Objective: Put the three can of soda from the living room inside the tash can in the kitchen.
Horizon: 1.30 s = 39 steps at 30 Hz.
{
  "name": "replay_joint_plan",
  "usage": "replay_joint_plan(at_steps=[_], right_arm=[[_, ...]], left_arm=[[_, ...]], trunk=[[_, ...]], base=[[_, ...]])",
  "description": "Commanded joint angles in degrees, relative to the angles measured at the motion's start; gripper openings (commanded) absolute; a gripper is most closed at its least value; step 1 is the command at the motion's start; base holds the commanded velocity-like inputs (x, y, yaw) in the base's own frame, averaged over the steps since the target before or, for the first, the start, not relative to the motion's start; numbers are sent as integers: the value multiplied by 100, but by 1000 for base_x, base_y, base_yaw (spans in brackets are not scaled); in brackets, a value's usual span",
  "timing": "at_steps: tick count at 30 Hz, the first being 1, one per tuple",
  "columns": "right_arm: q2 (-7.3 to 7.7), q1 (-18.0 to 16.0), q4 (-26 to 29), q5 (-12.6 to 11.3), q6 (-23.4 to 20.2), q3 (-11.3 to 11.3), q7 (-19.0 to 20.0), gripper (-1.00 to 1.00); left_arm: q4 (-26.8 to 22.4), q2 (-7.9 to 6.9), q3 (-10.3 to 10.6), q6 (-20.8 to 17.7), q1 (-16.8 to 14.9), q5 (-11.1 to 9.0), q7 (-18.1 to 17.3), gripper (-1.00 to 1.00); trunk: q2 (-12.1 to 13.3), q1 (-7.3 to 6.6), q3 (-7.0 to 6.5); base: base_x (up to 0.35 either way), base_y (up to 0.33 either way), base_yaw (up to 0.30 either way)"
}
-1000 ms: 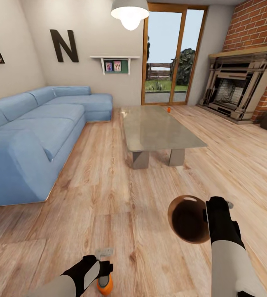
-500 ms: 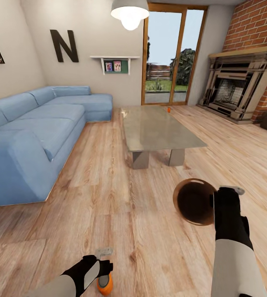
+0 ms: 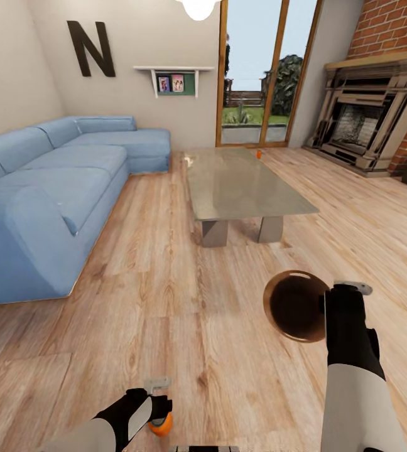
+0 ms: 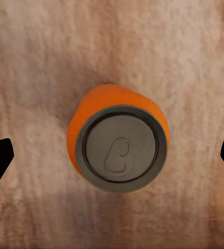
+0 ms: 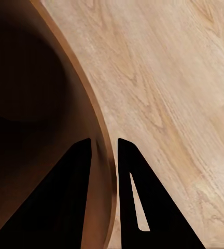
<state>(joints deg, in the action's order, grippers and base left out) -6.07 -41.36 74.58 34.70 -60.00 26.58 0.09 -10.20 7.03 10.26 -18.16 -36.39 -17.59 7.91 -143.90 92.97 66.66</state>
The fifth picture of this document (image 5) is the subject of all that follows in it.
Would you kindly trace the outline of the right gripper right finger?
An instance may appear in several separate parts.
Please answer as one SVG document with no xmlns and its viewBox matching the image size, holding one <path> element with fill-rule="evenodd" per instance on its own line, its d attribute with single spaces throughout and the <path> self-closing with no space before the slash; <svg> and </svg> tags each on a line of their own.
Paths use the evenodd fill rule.
<svg viewBox="0 0 224 249">
<path fill-rule="evenodd" d="M 138 228 L 132 174 L 150 231 Z M 206 249 L 137 146 L 118 138 L 121 249 Z"/>
</svg>

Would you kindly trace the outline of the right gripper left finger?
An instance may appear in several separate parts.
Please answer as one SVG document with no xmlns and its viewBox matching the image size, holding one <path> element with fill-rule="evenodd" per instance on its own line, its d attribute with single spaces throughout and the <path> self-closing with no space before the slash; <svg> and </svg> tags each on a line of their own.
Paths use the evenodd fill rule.
<svg viewBox="0 0 224 249">
<path fill-rule="evenodd" d="M 75 143 L 0 230 L 0 249 L 81 249 L 92 150 Z"/>
</svg>

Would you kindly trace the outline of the trash can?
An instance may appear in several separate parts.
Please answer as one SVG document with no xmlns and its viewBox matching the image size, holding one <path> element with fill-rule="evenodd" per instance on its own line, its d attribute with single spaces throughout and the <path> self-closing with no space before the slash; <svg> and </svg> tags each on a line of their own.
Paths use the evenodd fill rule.
<svg viewBox="0 0 224 249">
<path fill-rule="evenodd" d="M 81 249 L 107 249 L 117 176 L 88 77 L 40 0 L 0 0 L 0 230 L 77 142 L 91 139 Z"/>
</svg>

